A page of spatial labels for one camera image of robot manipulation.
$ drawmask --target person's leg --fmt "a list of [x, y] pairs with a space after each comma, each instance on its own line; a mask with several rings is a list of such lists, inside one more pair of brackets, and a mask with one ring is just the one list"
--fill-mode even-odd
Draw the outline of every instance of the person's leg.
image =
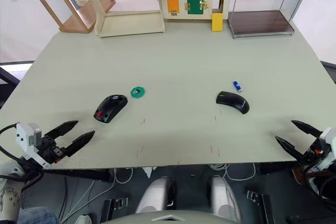
[[55, 213], [47, 207], [20, 209], [17, 224], [59, 224]]

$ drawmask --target blue marker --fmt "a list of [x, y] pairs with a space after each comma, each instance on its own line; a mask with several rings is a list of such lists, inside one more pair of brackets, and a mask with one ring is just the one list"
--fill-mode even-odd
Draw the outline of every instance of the blue marker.
[[233, 82], [233, 85], [236, 87], [237, 91], [239, 93], [241, 93], [243, 90], [241, 89], [241, 87], [239, 86], [239, 83], [237, 81], [234, 81]]

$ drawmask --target cable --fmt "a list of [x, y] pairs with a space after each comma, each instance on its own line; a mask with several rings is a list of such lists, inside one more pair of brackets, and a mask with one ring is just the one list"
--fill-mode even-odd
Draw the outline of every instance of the cable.
[[66, 201], [68, 199], [68, 183], [67, 183], [67, 177], [66, 176], [64, 176], [64, 186], [65, 186], [64, 199], [63, 199], [61, 210], [60, 210], [59, 215], [58, 215], [58, 219], [61, 219], [62, 211], [63, 211], [63, 215], [64, 215], [65, 209], [67, 207], [67, 202]]
[[0, 175], [0, 178], [2, 178], [2, 179], [8, 179], [8, 180], [13, 180], [13, 181], [17, 181], [17, 182], [25, 182], [21, 178], [12, 177], [12, 176], [6, 176], [6, 175]]
[[[320, 196], [319, 194], [317, 194], [314, 189], [311, 187], [310, 183], [309, 183], [309, 180], [307, 178], [307, 173], [310, 169], [312, 169], [315, 165], [316, 165], [317, 162], [314, 162], [312, 164], [310, 164], [303, 172], [303, 178], [305, 179], [305, 182], [306, 182], [306, 186], [308, 187], [308, 189], [312, 192], [312, 194], [319, 198], [320, 199]], [[327, 200], [327, 199], [323, 199], [322, 198], [322, 203], [325, 205], [325, 207], [327, 207], [330, 211], [333, 211], [333, 212], [336, 212], [336, 201], [334, 200]]]
[[117, 169], [115, 168], [114, 169], [114, 179], [113, 179], [112, 186], [110, 188], [106, 189], [105, 191], [101, 192], [100, 194], [96, 195], [91, 200], [89, 200], [88, 202], [86, 202], [83, 206], [81, 206], [80, 208], [78, 208], [77, 210], [75, 210], [74, 212], [72, 212], [75, 209], [75, 207], [78, 205], [78, 203], [88, 193], [88, 191], [90, 191], [92, 189], [93, 185], [95, 184], [95, 181], [93, 181], [92, 184], [91, 184], [91, 186], [86, 190], [86, 192], [82, 195], [82, 197], [77, 201], [77, 203], [74, 205], [74, 207], [68, 212], [68, 214], [64, 217], [64, 219], [62, 219], [61, 224], [63, 224], [64, 222], [66, 222], [72, 215], [74, 215], [79, 210], [81, 210], [82, 208], [84, 208], [85, 206], [87, 206], [88, 204], [90, 204], [92, 201], [94, 201], [95, 199], [97, 199], [99, 196], [101, 196], [101, 195], [107, 193], [108, 191], [110, 191], [114, 187], [114, 185], [115, 185], [116, 182], [118, 184], [121, 184], [121, 185], [124, 185], [124, 184], [128, 183], [132, 179], [132, 177], [133, 177], [133, 172], [134, 172], [134, 168], [131, 168], [131, 175], [130, 175], [130, 177], [126, 181], [120, 182], [117, 179]]
[[131, 168], [131, 169], [132, 169], [132, 171], [131, 171], [131, 176], [129, 177], [129, 179], [127, 179], [127, 180], [124, 181], [124, 182], [120, 182], [120, 181], [117, 179], [117, 169], [114, 169], [114, 177], [115, 177], [115, 179], [116, 179], [116, 182], [119, 183], [119, 184], [121, 184], [121, 185], [127, 184], [127, 183], [132, 179], [132, 177], [133, 177], [133, 170], [134, 170], [134, 168]]
[[77, 191], [78, 182], [79, 182], [79, 178], [77, 178], [77, 181], [76, 181], [75, 189], [74, 189], [73, 194], [72, 194], [72, 198], [71, 198], [71, 202], [70, 202], [70, 207], [69, 207], [69, 211], [68, 211], [67, 215], [70, 213], [70, 209], [72, 207], [72, 203], [74, 201], [75, 194], [76, 194], [76, 191]]
[[225, 173], [223, 175], [223, 178], [225, 177], [225, 175], [227, 175], [228, 179], [231, 179], [233, 181], [246, 181], [246, 180], [252, 179], [256, 175], [256, 166], [255, 166], [254, 163], [252, 163], [252, 165], [253, 165], [253, 174], [250, 177], [248, 177], [248, 178], [241, 178], [241, 179], [239, 179], [239, 178], [231, 178], [230, 175], [229, 175], [229, 172], [227, 170], [228, 166], [225, 168]]
[[[0, 135], [1, 135], [2, 133], [4, 133], [5, 131], [11, 129], [11, 128], [16, 128], [16, 124], [11, 124], [11, 125], [9, 125], [9, 126], [7, 126], [7, 127], [4, 127], [3, 129], [1, 129], [1, 130], [0, 130]], [[30, 163], [30, 162], [24, 160], [24, 159], [20, 159], [20, 158], [14, 156], [13, 154], [9, 153], [9, 152], [6, 151], [1, 145], [0, 145], [0, 152], [2, 152], [3, 154], [5, 154], [7, 157], [9, 157], [9, 158], [15, 160], [16, 162], [18, 162], [18, 163], [19, 163], [20, 165], [22, 165], [22, 166], [24, 166], [24, 165], [28, 165], [28, 166], [30, 166], [30, 167], [40, 169], [40, 168], [37, 167], [36, 165], [34, 165], [34, 164], [32, 164], [32, 163]]]
[[230, 164], [211, 164], [209, 165], [209, 167], [212, 170], [224, 170], [226, 168], [228, 168], [230, 166]]
[[333, 179], [336, 179], [336, 175], [333, 175], [333, 176], [330, 176], [329, 178], [327, 178], [321, 185], [321, 188], [320, 188], [320, 193], [319, 193], [319, 198], [324, 201], [324, 198], [323, 198], [323, 190], [326, 186], [327, 183], [329, 183], [330, 181], [332, 181]]
[[89, 191], [89, 194], [88, 194], [88, 201], [90, 200], [90, 196], [91, 196], [91, 193], [92, 193], [92, 189], [93, 189], [93, 186], [91, 187], [90, 191]]
[[25, 186], [24, 188], [22, 188], [21, 191], [27, 190], [29, 187], [35, 185], [37, 182], [39, 182], [44, 176], [44, 173], [42, 171], [40, 171], [40, 176], [34, 180], [33, 182], [31, 182], [30, 184], [28, 184], [27, 186]]
[[113, 180], [112, 186], [110, 188], [108, 188], [105, 191], [101, 192], [100, 194], [96, 195], [95, 197], [93, 197], [91, 200], [89, 200], [88, 202], [86, 202], [83, 206], [81, 206], [80, 208], [78, 208], [74, 212], [71, 212], [71, 213], [69, 212], [64, 217], [64, 219], [61, 221], [61, 224], [63, 224], [65, 221], [67, 221], [67, 219], [69, 219], [72, 215], [74, 215], [75, 213], [77, 213], [79, 210], [81, 210], [82, 208], [84, 208], [85, 206], [87, 206], [88, 204], [90, 204], [92, 201], [94, 201], [95, 199], [97, 199], [99, 196], [101, 196], [101, 195], [107, 193], [108, 191], [110, 191], [114, 187], [115, 183], [116, 183], [116, 181], [115, 181], [115, 175], [114, 175], [114, 180]]
[[95, 180], [92, 182], [92, 184], [89, 186], [89, 188], [85, 191], [85, 193], [82, 195], [82, 197], [80, 197], [80, 199], [76, 202], [76, 204], [74, 205], [73, 208], [70, 209], [70, 211], [68, 212], [68, 214], [65, 216], [65, 218], [77, 207], [77, 205], [81, 202], [81, 200], [84, 198], [84, 196], [90, 191], [90, 189], [94, 186], [95, 184]]

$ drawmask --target computer mouse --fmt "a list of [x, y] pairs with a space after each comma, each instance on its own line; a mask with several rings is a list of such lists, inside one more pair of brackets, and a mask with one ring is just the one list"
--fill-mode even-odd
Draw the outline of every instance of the computer mouse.
[[250, 109], [250, 105], [248, 104], [248, 102], [245, 100], [244, 97], [240, 96], [239, 94], [234, 94], [225, 91], [222, 91], [221, 93], [218, 94], [216, 103], [234, 107], [237, 110], [239, 110], [242, 114], [246, 114]]
[[121, 94], [111, 95], [101, 102], [93, 117], [100, 122], [109, 123], [126, 104], [126, 96]]

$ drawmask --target cream wooden shelf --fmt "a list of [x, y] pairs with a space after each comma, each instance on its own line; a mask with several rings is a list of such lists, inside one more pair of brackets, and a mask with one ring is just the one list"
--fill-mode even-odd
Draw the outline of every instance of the cream wooden shelf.
[[101, 6], [100, 0], [76, 0], [82, 6], [87, 1], [92, 1], [96, 12], [95, 33], [99, 37], [110, 37], [130, 34], [147, 34], [165, 32], [164, 19], [162, 14], [161, 0], [160, 10], [149, 10], [141, 12], [108, 12]]

